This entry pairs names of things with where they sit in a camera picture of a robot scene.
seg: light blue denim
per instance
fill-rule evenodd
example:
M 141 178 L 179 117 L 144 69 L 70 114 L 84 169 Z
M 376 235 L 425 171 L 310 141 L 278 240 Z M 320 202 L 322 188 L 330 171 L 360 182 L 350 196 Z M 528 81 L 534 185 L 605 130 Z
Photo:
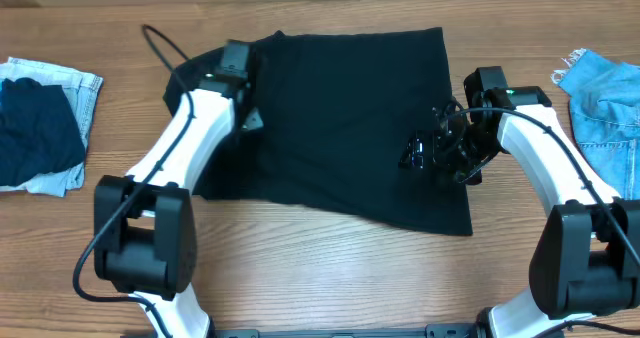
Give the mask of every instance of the light blue denim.
M 42 85 L 60 85 L 69 100 L 71 110 L 78 122 L 80 138 L 85 151 L 89 146 L 89 133 L 93 122 L 93 111 L 103 79 L 95 74 L 84 73 L 55 64 L 9 58 L 0 64 L 0 81 L 28 77 Z M 84 184 L 84 162 L 60 173 L 39 174 L 17 187 L 0 186 L 0 192 L 27 190 L 30 193 L 64 197 L 67 189 L 77 189 Z
M 640 69 L 613 63 L 589 50 L 580 54 L 558 82 L 571 96 L 576 143 L 596 173 L 623 198 L 640 198 L 640 184 L 636 184 L 640 176 Z

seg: wooden tabletop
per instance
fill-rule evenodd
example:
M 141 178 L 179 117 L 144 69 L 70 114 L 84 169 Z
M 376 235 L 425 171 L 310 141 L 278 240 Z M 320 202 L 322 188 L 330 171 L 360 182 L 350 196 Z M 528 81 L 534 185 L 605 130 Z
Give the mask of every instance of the wooden tabletop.
M 64 199 L 0 195 L 0 336 L 116 337 L 150 327 L 134 304 L 93 304 L 71 287 L 93 232 L 93 191 L 151 148 L 170 116 L 169 74 L 140 25 L 156 26 L 194 56 L 233 38 L 351 34 L 444 27 L 451 83 L 501 65 L 512 85 L 538 85 L 570 132 L 568 97 L 549 79 L 577 48 L 640 63 L 640 0 L 397 0 L 324 3 L 0 9 L 0 59 L 57 63 L 105 79 L 84 188 Z M 170 56 L 179 63 L 175 55 Z M 266 202 L 194 198 L 199 259 L 194 286 L 219 328 L 263 331 L 420 327 L 470 322 L 527 286 L 545 224 L 513 158 L 469 188 L 473 237 L 408 232 L 358 217 Z M 95 277 L 96 294 L 113 287 Z M 640 310 L 602 321 L 638 327 Z M 577 328 L 570 336 L 613 336 Z

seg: folded fabric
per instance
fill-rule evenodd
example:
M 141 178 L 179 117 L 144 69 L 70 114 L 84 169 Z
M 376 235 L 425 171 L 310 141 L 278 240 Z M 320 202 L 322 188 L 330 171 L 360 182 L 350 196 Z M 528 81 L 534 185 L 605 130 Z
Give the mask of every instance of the folded fabric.
M 579 49 L 551 79 L 567 92 L 576 143 L 625 199 L 640 197 L 640 69 Z
M 9 58 L 7 63 L 0 64 L 0 80 L 15 81 L 19 78 L 31 78 L 43 86 L 62 87 L 86 152 L 96 99 L 103 79 L 72 68 L 25 59 Z M 80 188 L 83 183 L 84 162 L 81 162 L 63 172 L 38 174 L 17 186 L 0 186 L 0 192 L 27 190 L 30 193 L 63 197 L 67 189 Z
M 253 98 L 264 127 L 222 145 L 195 193 L 264 199 L 358 215 L 417 231 L 470 235 L 464 185 L 434 169 L 398 168 L 414 130 L 451 100 L 440 28 L 354 36 L 285 36 L 255 43 Z M 178 68 L 190 89 L 221 50 Z M 172 113 L 182 91 L 165 93 Z
M 30 78 L 0 87 L 0 185 L 65 171 L 84 160 L 78 125 L 61 86 Z

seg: blue denim garment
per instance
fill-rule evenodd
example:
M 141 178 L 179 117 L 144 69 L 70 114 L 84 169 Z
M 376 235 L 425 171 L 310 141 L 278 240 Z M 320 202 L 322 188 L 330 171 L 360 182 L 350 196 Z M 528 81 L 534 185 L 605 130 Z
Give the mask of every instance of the blue denim garment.
M 568 71 L 554 79 L 571 99 L 573 134 L 600 177 L 625 199 L 640 197 L 640 69 L 576 51 Z
M 89 133 L 93 122 L 98 91 L 103 79 L 95 74 L 84 73 L 73 68 L 55 64 L 9 58 L 0 64 L 0 81 L 16 80 L 28 77 L 42 85 L 61 85 L 69 100 L 71 110 L 78 122 L 80 139 L 89 146 Z M 67 189 L 77 189 L 84 183 L 84 163 L 80 163 L 64 172 L 39 174 L 17 187 L 0 186 L 0 192 L 27 190 L 30 193 L 48 194 L 64 197 Z

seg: black cloth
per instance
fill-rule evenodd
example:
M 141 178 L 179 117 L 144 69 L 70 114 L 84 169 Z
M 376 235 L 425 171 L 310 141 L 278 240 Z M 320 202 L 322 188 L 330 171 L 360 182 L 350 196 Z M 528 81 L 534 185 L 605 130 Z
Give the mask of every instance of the black cloth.
M 264 128 L 245 133 L 237 146 L 219 147 L 196 194 L 472 234 L 464 185 L 430 168 L 398 168 L 412 132 L 432 130 L 433 107 L 451 100 L 440 28 L 353 36 L 277 32 L 255 48 L 261 63 L 254 100 Z M 195 89 L 221 54 L 217 49 L 192 59 L 178 74 Z M 164 96 L 172 114 L 181 95 L 172 77 Z
M 65 171 L 84 156 L 78 123 L 61 86 L 42 86 L 29 78 L 2 82 L 0 186 Z

